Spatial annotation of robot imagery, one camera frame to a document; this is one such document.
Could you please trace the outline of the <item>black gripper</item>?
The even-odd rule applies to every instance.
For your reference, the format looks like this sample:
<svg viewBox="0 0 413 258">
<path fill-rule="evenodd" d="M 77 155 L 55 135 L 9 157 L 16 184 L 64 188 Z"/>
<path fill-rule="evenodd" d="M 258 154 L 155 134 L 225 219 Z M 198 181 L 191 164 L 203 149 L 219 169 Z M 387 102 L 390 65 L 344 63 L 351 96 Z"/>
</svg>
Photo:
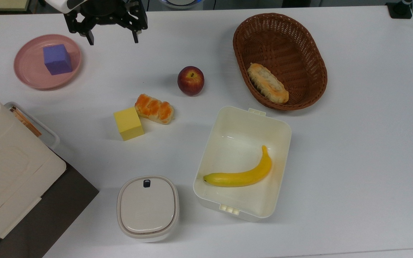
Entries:
<svg viewBox="0 0 413 258">
<path fill-rule="evenodd" d="M 95 25 L 117 24 L 129 29 L 136 44 L 140 31 L 148 28 L 141 0 L 67 0 L 67 7 L 72 7 L 64 14 L 69 31 L 86 37 L 91 46 Z"/>
</svg>

